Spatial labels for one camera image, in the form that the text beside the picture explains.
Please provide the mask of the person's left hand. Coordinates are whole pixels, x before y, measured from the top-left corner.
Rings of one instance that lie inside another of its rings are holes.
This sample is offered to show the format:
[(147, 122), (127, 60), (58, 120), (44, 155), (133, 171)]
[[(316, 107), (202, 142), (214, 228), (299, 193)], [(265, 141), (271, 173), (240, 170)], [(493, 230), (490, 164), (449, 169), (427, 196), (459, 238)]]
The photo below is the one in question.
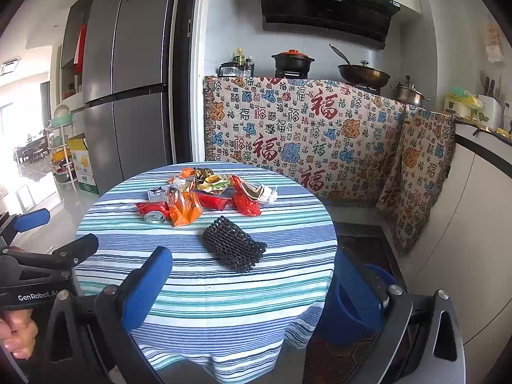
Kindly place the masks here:
[(31, 309), (9, 311), (1, 316), (1, 343), (15, 359), (28, 360), (32, 356), (37, 334)]

